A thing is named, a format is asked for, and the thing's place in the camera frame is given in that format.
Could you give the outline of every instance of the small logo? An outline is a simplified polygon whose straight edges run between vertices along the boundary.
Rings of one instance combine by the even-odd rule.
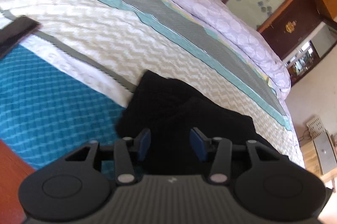
[[[167,181],[170,182],[170,183],[174,183],[174,182],[178,181],[178,179],[173,177],[173,178],[168,179]]]
[[[296,21],[290,22],[285,25],[285,29],[287,30],[288,33],[292,33],[295,31],[295,26],[296,26]]]

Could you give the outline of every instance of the gold emblem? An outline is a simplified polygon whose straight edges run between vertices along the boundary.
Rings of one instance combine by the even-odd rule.
[[[295,26],[296,26],[296,21],[290,22],[285,25],[285,29],[287,30],[288,33],[292,33],[295,31]]]

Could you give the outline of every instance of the gray fabric stripe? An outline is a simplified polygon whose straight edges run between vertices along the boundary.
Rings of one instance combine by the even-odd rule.
[[[254,90],[270,106],[286,115],[276,95],[266,82],[224,44],[208,35],[205,29],[167,7],[161,0],[122,0],[143,13],[153,15],[161,24],[180,34]]]
[[[2,12],[2,14],[10,19],[10,20],[15,20],[16,16],[14,16],[9,10],[2,10],[0,9],[0,12]],[[102,72],[108,74],[109,76],[113,77],[118,83],[120,83],[121,85],[123,85],[125,88],[127,88],[129,91],[134,92],[134,90],[136,89],[136,86],[134,84],[132,84],[131,82],[127,81],[124,77],[120,76],[119,74],[115,73],[114,71],[106,68],[105,66],[99,64],[98,62],[90,59],[89,57],[87,57],[86,55],[77,52],[75,49],[71,48],[70,46],[64,44],[63,42],[59,41],[57,38],[50,36],[44,32],[41,31],[36,31],[34,33],[34,35],[49,41],[50,43],[52,43],[54,46],[56,46],[57,48],[59,48],[60,50],[64,51],[66,54],[70,55],[71,57],[74,57],[80,61],[83,61],[91,66],[94,66],[95,68],[101,70]]]

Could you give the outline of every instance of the blue diamond-pattern fabric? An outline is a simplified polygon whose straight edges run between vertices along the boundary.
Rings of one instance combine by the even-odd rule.
[[[123,110],[23,46],[0,60],[0,138],[33,168],[89,140],[114,143]]]

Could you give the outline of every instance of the lavender comforter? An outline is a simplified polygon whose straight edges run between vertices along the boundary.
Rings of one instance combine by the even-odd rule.
[[[172,1],[221,33],[224,42],[238,49],[248,62],[258,66],[272,80],[280,100],[287,97],[290,77],[280,58],[257,31],[234,16],[220,0]]]

